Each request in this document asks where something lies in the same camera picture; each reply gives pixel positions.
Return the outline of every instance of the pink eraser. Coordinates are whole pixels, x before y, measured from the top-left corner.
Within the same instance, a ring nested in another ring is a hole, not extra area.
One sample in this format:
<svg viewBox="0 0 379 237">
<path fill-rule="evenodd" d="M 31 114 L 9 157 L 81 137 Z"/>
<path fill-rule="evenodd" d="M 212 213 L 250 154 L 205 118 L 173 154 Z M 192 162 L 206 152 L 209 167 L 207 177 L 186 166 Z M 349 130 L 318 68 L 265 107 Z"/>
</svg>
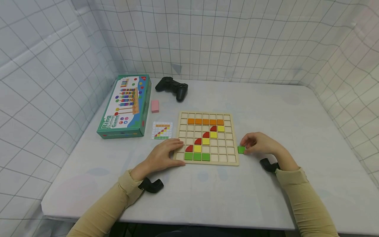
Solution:
<svg viewBox="0 0 379 237">
<path fill-rule="evenodd" d="M 159 101 L 158 100 L 152 100 L 151 101 L 151 112 L 152 113 L 158 113 L 159 112 Z"/>
</svg>

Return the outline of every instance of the person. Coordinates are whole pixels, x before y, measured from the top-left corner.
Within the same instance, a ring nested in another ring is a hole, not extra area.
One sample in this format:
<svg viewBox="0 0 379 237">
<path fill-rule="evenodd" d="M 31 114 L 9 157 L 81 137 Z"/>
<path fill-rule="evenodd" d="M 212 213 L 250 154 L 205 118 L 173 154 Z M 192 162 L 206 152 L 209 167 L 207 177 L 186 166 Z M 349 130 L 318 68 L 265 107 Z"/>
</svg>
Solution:
<svg viewBox="0 0 379 237">
<path fill-rule="evenodd" d="M 272 154 L 279 163 L 276 177 L 289 197 L 291 208 L 303 237 L 337 237 L 333 221 L 291 154 L 277 141 L 261 132 L 246 134 L 241 140 L 245 146 L 244 154 L 262 152 Z M 132 205 L 142 194 L 138 188 L 142 180 L 152 172 L 161 171 L 173 166 L 185 166 L 181 160 L 172 160 L 169 153 L 183 146 L 177 138 L 168 139 L 157 145 L 146 160 L 134 169 L 126 171 L 118 182 L 109 189 L 84 215 L 76 222 L 67 237 L 101 237 L 109 232 L 122 212 Z M 175 232 L 162 233 L 167 236 L 232 236 L 213 229 L 191 228 Z"/>
</svg>

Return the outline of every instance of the table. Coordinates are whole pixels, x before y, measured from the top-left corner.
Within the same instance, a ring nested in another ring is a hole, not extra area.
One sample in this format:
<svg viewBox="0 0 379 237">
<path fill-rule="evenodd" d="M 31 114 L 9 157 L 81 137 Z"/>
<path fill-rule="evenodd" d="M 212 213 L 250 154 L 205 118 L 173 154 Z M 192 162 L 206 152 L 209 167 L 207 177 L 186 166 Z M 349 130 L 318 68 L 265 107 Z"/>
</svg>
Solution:
<svg viewBox="0 0 379 237">
<path fill-rule="evenodd" d="M 282 143 L 306 171 L 340 233 L 379 234 L 379 191 L 313 92 L 304 86 L 178 80 L 188 84 L 184 102 L 152 90 L 160 112 L 147 117 L 145 136 L 103 140 L 96 133 L 108 99 L 99 108 L 42 201 L 50 218 L 78 219 L 127 169 L 160 143 L 153 121 L 173 122 L 180 110 L 231 113 L 235 134 L 261 131 Z M 153 87 L 159 79 L 152 79 Z M 240 154 L 239 166 L 187 164 L 151 176 L 164 188 L 144 193 L 125 222 L 241 228 L 295 229 L 289 202 L 259 159 Z"/>
</svg>

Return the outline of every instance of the green tile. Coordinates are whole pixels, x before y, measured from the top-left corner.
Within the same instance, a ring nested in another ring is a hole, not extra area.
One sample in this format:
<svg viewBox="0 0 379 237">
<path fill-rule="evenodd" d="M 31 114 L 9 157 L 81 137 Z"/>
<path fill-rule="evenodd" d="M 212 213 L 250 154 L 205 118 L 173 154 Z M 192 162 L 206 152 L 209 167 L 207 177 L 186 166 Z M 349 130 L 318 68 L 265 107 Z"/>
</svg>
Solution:
<svg viewBox="0 0 379 237">
<path fill-rule="evenodd" d="M 238 147 L 238 153 L 243 154 L 244 151 L 245 151 L 245 147 L 244 146 L 239 146 Z"/>
<path fill-rule="evenodd" d="M 201 160 L 201 153 L 193 154 L 193 160 Z"/>
<path fill-rule="evenodd" d="M 211 155 L 208 153 L 203 153 L 203 161 L 210 161 Z"/>
<path fill-rule="evenodd" d="M 184 159 L 185 159 L 185 160 L 192 160 L 192 155 L 193 155 L 193 153 L 191 153 L 191 152 L 186 152 L 186 153 L 184 154 Z"/>
</svg>

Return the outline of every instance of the green toy box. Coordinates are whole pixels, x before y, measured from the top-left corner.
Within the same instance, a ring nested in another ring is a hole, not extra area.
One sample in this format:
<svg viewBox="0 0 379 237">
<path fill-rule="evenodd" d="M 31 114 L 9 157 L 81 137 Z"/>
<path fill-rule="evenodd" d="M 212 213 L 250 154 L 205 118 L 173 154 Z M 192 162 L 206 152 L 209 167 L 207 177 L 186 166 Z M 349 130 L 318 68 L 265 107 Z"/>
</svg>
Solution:
<svg viewBox="0 0 379 237">
<path fill-rule="evenodd" d="M 103 139 L 144 136 L 150 92 L 149 75 L 119 75 L 97 134 Z"/>
</svg>

